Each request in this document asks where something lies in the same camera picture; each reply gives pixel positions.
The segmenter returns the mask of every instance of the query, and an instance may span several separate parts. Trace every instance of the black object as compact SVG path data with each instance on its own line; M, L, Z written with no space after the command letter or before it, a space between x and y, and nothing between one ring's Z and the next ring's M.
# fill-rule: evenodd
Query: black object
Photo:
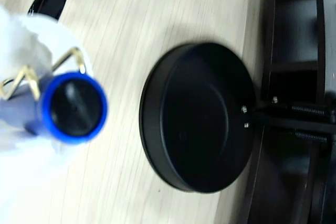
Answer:
M70 136L84 136L98 125L102 104L96 89L86 81L70 80L53 93L50 104L54 124Z
M241 108L255 105L250 76L229 49L185 44L154 66L142 92L140 133L153 169L171 186L212 193L244 169L253 145Z
M265 0L263 9L261 99L334 106L336 1ZM238 224L336 223L335 143L330 134L321 137L260 132Z
M34 0L28 14L40 13L59 20L67 0Z

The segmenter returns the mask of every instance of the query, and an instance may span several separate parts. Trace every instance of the black plastic part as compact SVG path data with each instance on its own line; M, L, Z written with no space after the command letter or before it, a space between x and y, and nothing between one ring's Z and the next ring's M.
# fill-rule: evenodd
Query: black plastic part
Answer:
M215 43L184 44L154 66L140 103L143 148L156 173L185 191L213 193L246 166L254 129L241 111L256 97L241 60Z
M51 98L53 123L70 136L85 136L98 125L102 104L96 89L83 80L62 83Z
M67 0L34 0L29 8L28 14L40 13L59 20L66 1Z

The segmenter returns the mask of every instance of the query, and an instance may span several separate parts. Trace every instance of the cylindrical container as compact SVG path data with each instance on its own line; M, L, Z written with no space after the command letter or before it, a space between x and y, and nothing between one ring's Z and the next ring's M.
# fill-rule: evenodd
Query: cylindrical container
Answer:
M87 142L102 129L107 99L94 79L79 72L40 79L41 92L34 100L28 84L8 100L0 101L0 119L9 125L67 144Z

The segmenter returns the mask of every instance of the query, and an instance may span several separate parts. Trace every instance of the black metal frame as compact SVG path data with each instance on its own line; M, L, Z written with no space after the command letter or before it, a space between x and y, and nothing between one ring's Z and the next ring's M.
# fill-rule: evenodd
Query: black metal frame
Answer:
M336 223L336 46L332 46L336 44L336 0L266 0L265 10L260 97L269 102L262 110L251 111L251 121L266 126L257 131L237 223ZM316 13L309 35L309 46L316 50L314 59L302 60L307 47L289 45L279 30L284 29L290 39L296 36L300 44L303 37L296 31L291 33L295 27L290 22L293 19L298 26L303 24L306 13L299 17L290 14L301 10ZM283 50L291 46L294 49ZM290 58L293 51L297 55ZM271 104L274 96L282 104ZM288 172L281 165L291 164L286 159L294 152L293 146L297 151L294 157L308 164Z

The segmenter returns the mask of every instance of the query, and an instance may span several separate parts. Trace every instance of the black metal disc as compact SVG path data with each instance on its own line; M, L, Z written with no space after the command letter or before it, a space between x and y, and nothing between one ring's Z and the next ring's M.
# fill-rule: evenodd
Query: black metal disc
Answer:
M140 103L140 132L157 174L175 188L202 193L231 184L248 162L254 130L242 106L255 105L241 60L215 44L187 44L154 66Z

